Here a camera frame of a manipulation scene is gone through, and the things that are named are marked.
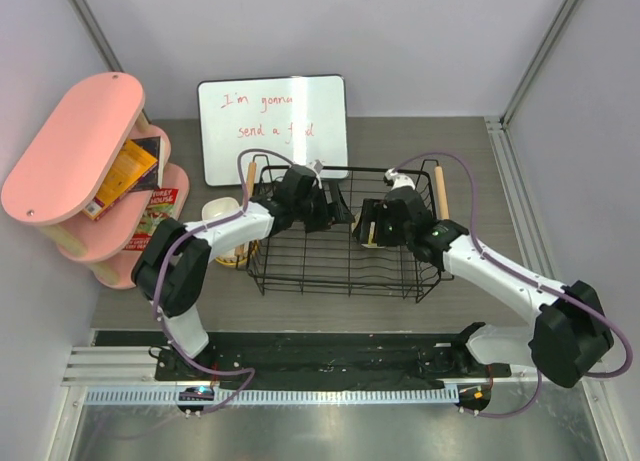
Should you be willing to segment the green square bowl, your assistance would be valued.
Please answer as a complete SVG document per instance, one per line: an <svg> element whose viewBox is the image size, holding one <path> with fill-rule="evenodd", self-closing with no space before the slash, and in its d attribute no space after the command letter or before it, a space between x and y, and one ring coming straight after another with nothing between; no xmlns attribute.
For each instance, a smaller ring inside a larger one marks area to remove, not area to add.
<svg viewBox="0 0 640 461"><path fill-rule="evenodd" d="M235 198L220 197L207 202L201 209L201 217L205 223L225 218L236 213L240 209L240 204Z"/></svg>

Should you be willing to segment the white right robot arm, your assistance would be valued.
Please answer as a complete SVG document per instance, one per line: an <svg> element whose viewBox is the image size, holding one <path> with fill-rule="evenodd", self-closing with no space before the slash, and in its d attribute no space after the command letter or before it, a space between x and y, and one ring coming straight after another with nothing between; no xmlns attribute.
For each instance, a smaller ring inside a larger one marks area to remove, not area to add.
<svg viewBox="0 0 640 461"><path fill-rule="evenodd" d="M474 284L526 321L523 327L468 327L463 344L451 352L462 375L475 375L489 364L515 364L535 367L571 388L613 345L591 286L582 281L567 286L527 270L474 241L462 225L436 219L410 187L364 199L354 236L361 244L405 247L416 260Z"/></svg>

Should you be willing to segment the black wire dish rack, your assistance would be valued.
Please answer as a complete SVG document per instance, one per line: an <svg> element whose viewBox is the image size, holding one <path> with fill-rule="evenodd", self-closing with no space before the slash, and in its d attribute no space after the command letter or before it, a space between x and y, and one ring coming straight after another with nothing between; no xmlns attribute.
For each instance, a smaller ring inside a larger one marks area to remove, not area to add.
<svg viewBox="0 0 640 461"><path fill-rule="evenodd" d="M435 214L434 190L427 158L418 169L404 169L413 180L427 208ZM272 194L287 166L270 164L256 175L255 194ZM341 179L323 179L329 202L330 187L338 187L356 223L365 199L381 199L388 191L383 176L388 168L326 166L323 177L341 171ZM260 293L270 291L345 296L380 296L419 303L441 282L455 278L437 267L418 261L404 246L376 247L358 244L355 223L334 225L329 230L305 233L302 223L284 233L250 243L251 254L244 269Z"/></svg>

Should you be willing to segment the beige floral ceramic bowl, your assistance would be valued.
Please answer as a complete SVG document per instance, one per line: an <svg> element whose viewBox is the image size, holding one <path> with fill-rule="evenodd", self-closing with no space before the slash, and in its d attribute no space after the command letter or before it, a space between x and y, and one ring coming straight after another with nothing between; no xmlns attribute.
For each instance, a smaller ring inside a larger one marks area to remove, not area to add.
<svg viewBox="0 0 640 461"><path fill-rule="evenodd" d="M223 255L215 258L215 261L223 266L236 266L241 264L243 260L244 257L242 255L236 255L234 251L224 253Z"/></svg>

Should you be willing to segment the orange yellow ribbed bowl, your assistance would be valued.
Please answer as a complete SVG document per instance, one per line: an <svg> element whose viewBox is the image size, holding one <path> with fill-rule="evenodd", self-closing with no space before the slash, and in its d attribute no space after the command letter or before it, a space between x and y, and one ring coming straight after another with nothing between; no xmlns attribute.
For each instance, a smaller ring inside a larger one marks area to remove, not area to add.
<svg viewBox="0 0 640 461"><path fill-rule="evenodd" d="M215 261L224 267L239 268L250 260L259 247L259 241L247 242L218 255Z"/></svg>

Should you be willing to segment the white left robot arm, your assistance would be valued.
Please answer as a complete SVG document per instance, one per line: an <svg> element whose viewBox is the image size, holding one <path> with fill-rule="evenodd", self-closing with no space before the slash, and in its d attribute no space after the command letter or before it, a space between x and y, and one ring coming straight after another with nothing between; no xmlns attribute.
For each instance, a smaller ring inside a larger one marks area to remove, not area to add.
<svg viewBox="0 0 640 461"><path fill-rule="evenodd" d="M308 233L351 224L337 183L322 187L310 167L293 165L268 192L249 198L226 215L182 224L167 218L155 229L138 258L131 281L151 301L154 316L180 353L179 369L190 379L205 378L213 366L196 302L210 262L246 243L273 237L294 223Z"/></svg>

